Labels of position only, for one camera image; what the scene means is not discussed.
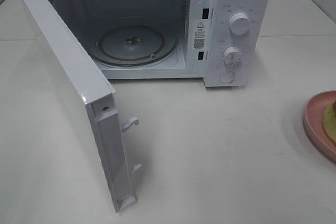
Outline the white microwave door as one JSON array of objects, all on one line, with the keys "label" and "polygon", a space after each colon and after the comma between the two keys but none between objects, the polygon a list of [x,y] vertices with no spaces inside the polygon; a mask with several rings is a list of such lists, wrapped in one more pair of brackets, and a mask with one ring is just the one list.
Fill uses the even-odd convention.
[{"label": "white microwave door", "polygon": [[115,210],[120,211],[137,200],[131,176],[141,165],[128,166],[123,133],[138,125],[139,119],[133,117],[120,123],[113,97],[115,89],[50,1],[22,2],[57,99],[107,185]]}]

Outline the round door release button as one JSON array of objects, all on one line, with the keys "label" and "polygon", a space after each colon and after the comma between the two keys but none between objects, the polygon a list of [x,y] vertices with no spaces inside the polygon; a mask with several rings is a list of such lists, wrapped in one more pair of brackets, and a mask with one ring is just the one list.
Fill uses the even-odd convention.
[{"label": "round door release button", "polygon": [[235,73],[230,70],[226,70],[219,74],[218,77],[221,83],[232,83],[235,79]]}]

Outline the toast sandwich with lettuce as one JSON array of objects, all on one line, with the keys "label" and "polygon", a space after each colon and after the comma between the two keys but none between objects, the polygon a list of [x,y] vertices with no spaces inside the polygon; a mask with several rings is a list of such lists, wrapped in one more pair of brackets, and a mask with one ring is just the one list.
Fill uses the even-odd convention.
[{"label": "toast sandwich with lettuce", "polygon": [[326,106],[323,115],[322,125],[326,135],[335,143],[335,102]]}]

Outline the pink round plate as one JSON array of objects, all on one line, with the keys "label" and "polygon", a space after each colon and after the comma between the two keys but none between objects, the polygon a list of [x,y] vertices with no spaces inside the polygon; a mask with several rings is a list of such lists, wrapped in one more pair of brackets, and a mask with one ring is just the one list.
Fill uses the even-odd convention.
[{"label": "pink round plate", "polygon": [[303,127],[308,139],[325,157],[335,163],[335,141],[324,130],[324,111],[335,102],[335,90],[318,93],[310,98],[303,111]]}]

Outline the white microwave oven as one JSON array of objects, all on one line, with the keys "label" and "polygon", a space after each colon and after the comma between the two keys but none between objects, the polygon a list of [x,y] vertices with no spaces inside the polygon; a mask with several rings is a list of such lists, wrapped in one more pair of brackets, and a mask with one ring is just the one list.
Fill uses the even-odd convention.
[{"label": "white microwave oven", "polygon": [[[110,80],[202,79],[208,88],[241,87],[249,77],[261,23],[268,0],[49,0],[85,51]],[[251,17],[250,29],[234,35],[229,17],[238,11]],[[98,61],[91,49],[111,29],[145,25],[170,30],[178,36],[175,50],[157,62],[136,66],[111,66]],[[223,52],[238,47],[240,62],[225,65]],[[219,74],[235,73],[232,83],[221,83]]]}]

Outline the white microwave knob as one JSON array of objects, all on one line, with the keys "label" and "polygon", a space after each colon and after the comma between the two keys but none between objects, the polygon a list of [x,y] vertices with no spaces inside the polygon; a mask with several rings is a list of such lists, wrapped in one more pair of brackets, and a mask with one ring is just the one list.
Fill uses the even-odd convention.
[{"label": "white microwave knob", "polygon": [[229,17],[228,24],[234,35],[243,35],[250,29],[251,17],[246,11],[238,11]]},{"label": "white microwave knob", "polygon": [[243,53],[238,47],[231,46],[224,50],[223,57],[225,65],[231,65],[240,62],[243,58]]}]

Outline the glass microwave turntable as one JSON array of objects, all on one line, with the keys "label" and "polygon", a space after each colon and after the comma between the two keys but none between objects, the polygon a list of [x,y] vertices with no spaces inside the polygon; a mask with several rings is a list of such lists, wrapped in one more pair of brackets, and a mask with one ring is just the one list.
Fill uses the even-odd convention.
[{"label": "glass microwave turntable", "polygon": [[178,36],[170,30],[145,25],[121,26],[104,33],[92,47],[91,55],[111,66],[143,66],[169,56],[178,41]]}]

